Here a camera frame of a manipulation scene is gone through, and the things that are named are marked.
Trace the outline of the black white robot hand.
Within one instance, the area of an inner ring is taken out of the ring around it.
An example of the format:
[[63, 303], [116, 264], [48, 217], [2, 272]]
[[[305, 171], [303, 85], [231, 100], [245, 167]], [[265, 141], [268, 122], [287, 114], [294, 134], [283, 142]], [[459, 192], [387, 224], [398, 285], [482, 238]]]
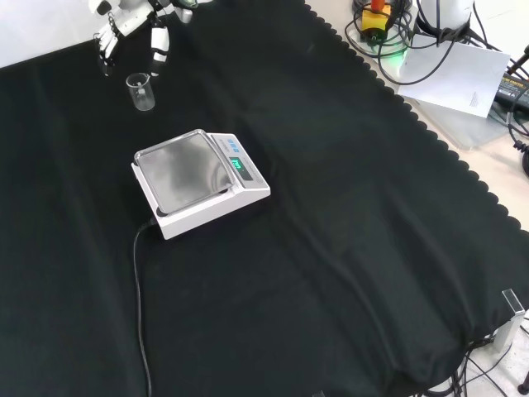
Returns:
[[152, 62], [148, 75], [159, 77], [170, 48], [169, 28], [160, 19], [159, 14], [173, 12], [183, 24], [188, 24], [193, 17], [193, 11], [201, 4], [201, 1], [90, 1], [90, 12], [107, 18], [106, 24], [93, 36], [103, 74], [112, 74], [118, 43], [141, 28], [149, 26]]

